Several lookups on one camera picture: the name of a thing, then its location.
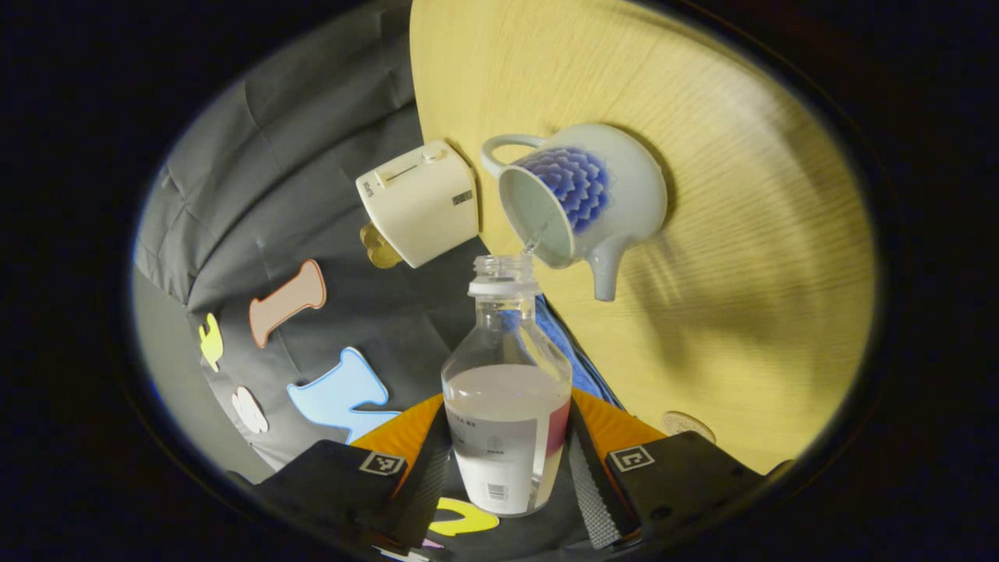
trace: gray fabric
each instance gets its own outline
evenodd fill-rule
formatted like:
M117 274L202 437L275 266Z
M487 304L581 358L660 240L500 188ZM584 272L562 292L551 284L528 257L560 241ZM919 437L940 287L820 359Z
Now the gray fabric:
M377 269L361 244L369 217L354 180L423 144L414 92L405 2L376 2L319 28L223 92L171 151L145 209L135 263L187 310L192 345L212 313L225 345L211 392L243 439L280 470L320 439L345 429L308 421L287 386L312 382L351 346L389 390L382 407L403 411L441 392L441 365L475 322L469 298L477 238L412 269ZM264 349L248 308L315 259L327 286L319 310L275 330ZM239 385L261 405L270 430L254 434L234 411ZM457 464L446 497L468 501ZM439 519L455 514L439 512ZM481 562L598 559L589 549L563 459L549 505L496 529L432 540L432 559Z

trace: blue foam shape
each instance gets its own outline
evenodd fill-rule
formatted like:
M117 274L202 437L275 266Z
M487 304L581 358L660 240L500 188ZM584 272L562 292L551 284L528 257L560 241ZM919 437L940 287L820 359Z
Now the blue foam shape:
M305 386L288 385L295 407L309 421L348 431L347 444L361 439L399 412L361 412L362 404L384 406L389 391L361 352L353 347L340 352L340 364Z

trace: clear plastic bottle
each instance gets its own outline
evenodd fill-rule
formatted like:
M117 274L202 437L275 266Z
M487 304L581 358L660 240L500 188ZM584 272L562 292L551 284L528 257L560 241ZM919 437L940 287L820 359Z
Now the clear plastic bottle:
M529 255L480 256L476 327L441 370L455 455L472 503L529 515L551 495L572 367L534 322Z

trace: wooden tabletop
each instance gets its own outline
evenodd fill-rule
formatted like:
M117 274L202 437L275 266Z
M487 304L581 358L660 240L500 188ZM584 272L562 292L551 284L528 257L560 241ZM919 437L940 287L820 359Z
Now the wooden tabletop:
M642 421L689 414L759 472L798 455L854 380L876 281L857 180L807 107L710 36L617 0L416 0L411 51L424 138L476 165L493 253L520 247L483 141L599 122L649 148L669 211L625 254L616 300L593 299L585 263L535 260L538 282Z

